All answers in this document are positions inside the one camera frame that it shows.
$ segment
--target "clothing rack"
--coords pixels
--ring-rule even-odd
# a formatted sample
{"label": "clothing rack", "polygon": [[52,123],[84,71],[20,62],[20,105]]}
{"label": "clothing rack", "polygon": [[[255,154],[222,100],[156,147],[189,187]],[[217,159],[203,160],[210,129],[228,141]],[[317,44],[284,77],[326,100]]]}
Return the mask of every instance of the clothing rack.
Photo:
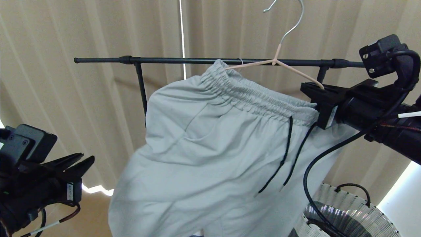
{"label": "clothing rack", "polygon": [[[134,65],[136,67],[137,79],[139,81],[140,93],[142,97],[143,110],[146,115],[148,103],[146,100],[145,84],[143,81],[142,63],[166,63],[166,64],[213,64],[217,58],[143,58],[122,56],[119,58],[75,58],[75,63],[86,62],[119,62],[123,64]],[[260,62],[268,59],[221,59],[229,65],[241,65],[252,62]],[[309,59],[280,59],[279,61],[289,66],[319,67],[317,81],[323,83],[326,71],[329,68],[346,68],[346,67],[364,67],[362,62],[351,62],[345,59],[331,60],[309,60]]]}

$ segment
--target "laundry basket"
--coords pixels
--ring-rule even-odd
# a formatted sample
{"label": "laundry basket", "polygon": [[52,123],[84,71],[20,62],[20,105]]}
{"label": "laundry basket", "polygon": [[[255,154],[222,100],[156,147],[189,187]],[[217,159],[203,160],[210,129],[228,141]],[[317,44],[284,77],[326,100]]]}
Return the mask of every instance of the laundry basket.
{"label": "laundry basket", "polygon": [[[400,237],[393,223],[379,209],[370,205],[366,189],[359,186],[367,195],[367,200],[364,200],[341,191],[343,186],[358,185],[343,184],[336,188],[323,183],[314,196],[317,208],[336,228],[349,237]],[[322,230],[323,224],[308,204],[289,237],[330,237]]]}

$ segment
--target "curtain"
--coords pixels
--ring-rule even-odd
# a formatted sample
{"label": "curtain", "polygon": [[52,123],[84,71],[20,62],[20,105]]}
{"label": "curtain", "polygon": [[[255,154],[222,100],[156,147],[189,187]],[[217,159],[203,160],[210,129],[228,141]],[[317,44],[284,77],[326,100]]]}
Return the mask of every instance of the curtain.
{"label": "curtain", "polygon": [[[279,0],[263,13],[271,3],[181,0],[186,57],[272,58],[301,9],[296,0]],[[389,34],[397,34],[410,49],[421,52],[417,0],[318,0],[304,1],[304,6],[303,19],[285,38],[280,59],[360,61],[361,47]],[[76,152],[95,155],[84,184],[114,188],[130,155],[145,143],[136,71],[132,65],[117,63],[75,64],[73,58],[182,57],[180,18],[178,1],[1,1],[0,119],[5,125],[26,123],[56,134],[59,140],[46,161]],[[186,65],[187,77],[207,67]],[[147,97],[183,79],[183,65],[144,64],[142,68]],[[296,68],[317,76],[318,68]],[[240,72],[274,91],[308,99],[299,91],[305,79],[281,67],[255,66]],[[349,87],[366,78],[363,69],[330,69],[324,83]],[[395,79],[395,74],[381,77],[380,86]],[[419,91],[418,85],[406,102],[414,103]],[[325,181],[362,184],[378,204],[408,164],[409,159],[393,150],[361,138],[344,149]],[[106,232],[101,236],[109,235],[107,226],[97,226],[106,225],[100,217],[106,211],[92,215],[95,210],[90,207],[106,210],[108,201],[86,203],[85,215],[57,228],[75,231],[99,218],[92,228]]]}

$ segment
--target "drawstring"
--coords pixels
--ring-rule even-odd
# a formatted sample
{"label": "drawstring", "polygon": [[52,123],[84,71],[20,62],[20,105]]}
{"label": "drawstring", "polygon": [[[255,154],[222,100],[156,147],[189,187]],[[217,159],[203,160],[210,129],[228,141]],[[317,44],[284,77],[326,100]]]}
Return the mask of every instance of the drawstring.
{"label": "drawstring", "polygon": [[265,188],[269,185],[269,183],[272,181],[272,179],[273,179],[273,178],[275,178],[276,174],[277,174],[277,173],[278,173],[278,171],[281,169],[281,167],[284,165],[285,160],[287,159],[287,156],[288,156],[288,149],[289,149],[289,145],[290,145],[290,142],[291,142],[291,135],[292,135],[292,125],[293,125],[292,116],[290,116],[290,120],[289,120],[289,122],[290,122],[290,126],[289,126],[289,131],[288,131],[288,142],[287,142],[287,148],[286,148],[286,150],[285,150],[284,158],[282,159],[281,163],[279,164],[278,169],[277,169],[277,170],[275,171],[275,173],[274,173],[274,174],[273,174],[273,175],[269,178],[269,180],[266,182],[266,184],[263,186],[263,188],[261,188],[261,189],[259,190],[259,192],[257,192],[257,193],[256,193],[255,197],[256,197],[259,193],[263,192],[263,190],[265,190]]}
{"label": "drawstring", "polygon": [[298,156],[299,156],[299,155],[300,155],[300,153],[301,153],[301,149],[303,148],[304,143],[306,142],[307,138],[309,137],[310,133],[312,132],[312,130],[313,130],[313,128],[314,128],[315,126],[316,126],[316,123],[313,123],[313,125],[312,125],[312,126],[310,127],[310,129],[307,131],[307,134],[306,134],[306,136],[304,137],[303,141],[301,142],[300,148],[298,149],[298,152],[297,152],[297,156],[295,157],[294,164],[292,165],[292,167],[291,167],[291,171],[290,171],[290,173],[289,173],[289,175],[288,175],[287,179],[285,180],[284,184],[282,185],[282,188],[283,188],[285,185],[287,185],[287,183],[288,183],[289,179],[291,178],[291,176],[292,176],[292,172],[294,171],[295,164],[297,164]]}

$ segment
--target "pink hanger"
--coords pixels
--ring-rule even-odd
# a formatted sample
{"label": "pink hanger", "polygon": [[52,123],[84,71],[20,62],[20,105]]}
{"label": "pink hanger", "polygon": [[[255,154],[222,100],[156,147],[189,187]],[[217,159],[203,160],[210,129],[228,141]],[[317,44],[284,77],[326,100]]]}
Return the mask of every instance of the pink hanger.
{"label": "pink hanger", "polygon": [[[269,11],[270,8],[273,6],[273,4],[276,1],[277,0],[275,0],[268,9],[263,10],[263,12]],[[275,64],[278,64],[278,65],[280,65],[282,67],[285,67],[286,69],[292,71],[293,73],[296,73],[296,74],[298,74],[298,75],[300,75],[302,77],[305,77],[305,78],[309,79],[310,81],[314,82],[316,85],[318,85],[321,89],[324,90],[325,89],[324,86],[320,82],[318,82],[316,79],[314,79],[314,78],[310,77],[309,75],[307,75],[307,74],[305,74],[305,73],[303,73],[303,72],[301,72],[301,71],[299,71],[299,70],[297,70],[297,69],[295,69],[295,68],[293,68],[291,66],[288,66],[285,63],[283,63],[283,62],[281,62],[281,61],[278,60],[278,54],[279,54],[279,51],[281,50],[281,45],[282,45],[282,42],[285,39],[285,36],[287,36],[293,29],[295,29],[298,26],[298,24],[300,23],[301,19],[303,18],[303,15],[304,15],[304,4],[303,4],[303,1],[302,0],[298,0],[298,1],[301,4],[301,16],[300,16],[300,19],[298,20],[297,24],[294,27],[292,27],[289,31],[287,31],[284,34],[284,36],[281,39],[281,42],[278,45],[278,48],[276,49],[276,53],[275,53],[275,56],[273,57],[273,59],[265,60],[265,61],[261,61],[261,62],[252,62],[252,63],[242,64],[242,65],[231,66],[231,67],[225,68],[225,70],[227,70],[227,69],[234,69],[234,68],[249,67],[249,66],[263,65],[263,64],[266,64],[266,63],[272,63],[273,66],[275,66]]]}

